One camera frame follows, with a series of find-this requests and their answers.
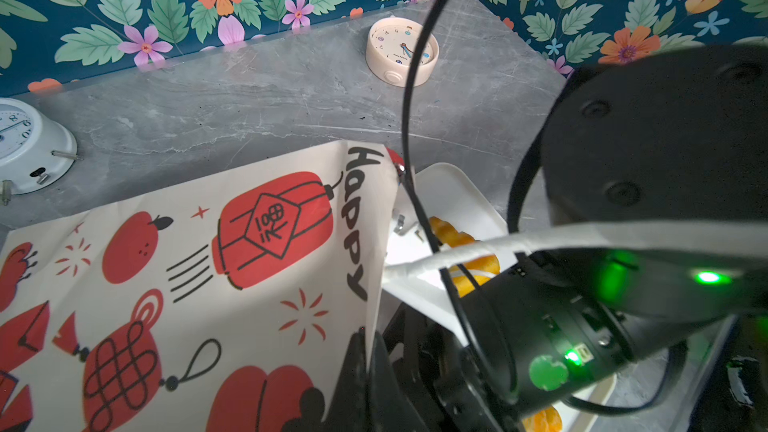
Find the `fake bagel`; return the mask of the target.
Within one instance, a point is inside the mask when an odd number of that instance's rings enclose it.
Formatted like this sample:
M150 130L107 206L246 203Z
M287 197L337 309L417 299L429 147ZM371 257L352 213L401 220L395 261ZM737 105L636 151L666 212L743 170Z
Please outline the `fake bagel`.
M526 432L562 432L563 422L558 410L550 406L522 421Z

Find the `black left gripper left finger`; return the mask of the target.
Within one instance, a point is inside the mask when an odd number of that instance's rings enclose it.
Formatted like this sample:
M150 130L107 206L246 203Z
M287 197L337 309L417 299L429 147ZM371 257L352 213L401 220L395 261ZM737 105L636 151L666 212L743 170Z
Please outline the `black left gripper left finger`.
M323 431L367 431L367 362L364 332L351 335Z

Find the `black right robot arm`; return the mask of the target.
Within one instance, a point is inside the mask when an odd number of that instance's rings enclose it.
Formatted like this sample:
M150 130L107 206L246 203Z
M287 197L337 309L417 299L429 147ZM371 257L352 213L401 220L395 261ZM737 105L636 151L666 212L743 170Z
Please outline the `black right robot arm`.
M654 394L680 380L687 338L767 308L767 50L710 45L575 72L526 152L510 232L536 175L555 226L606 222L649 246L546 245L461 303L479 341L432 385L448 425L517 431L555 402L623 416L578 392L665 351Z

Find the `red white paper bag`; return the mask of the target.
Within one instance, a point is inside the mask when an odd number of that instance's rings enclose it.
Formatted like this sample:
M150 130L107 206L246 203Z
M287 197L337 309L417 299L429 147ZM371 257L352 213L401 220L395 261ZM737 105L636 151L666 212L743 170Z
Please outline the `red white paper bag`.
M323 431L403 159L336 141L11 232L5 431Z

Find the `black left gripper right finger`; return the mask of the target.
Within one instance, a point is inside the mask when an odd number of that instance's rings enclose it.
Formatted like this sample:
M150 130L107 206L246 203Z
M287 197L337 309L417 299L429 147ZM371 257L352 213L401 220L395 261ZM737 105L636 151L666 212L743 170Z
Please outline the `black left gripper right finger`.
M385 341L374 335L367 377L369 431L425 431L426 425L402 391L389 360Z

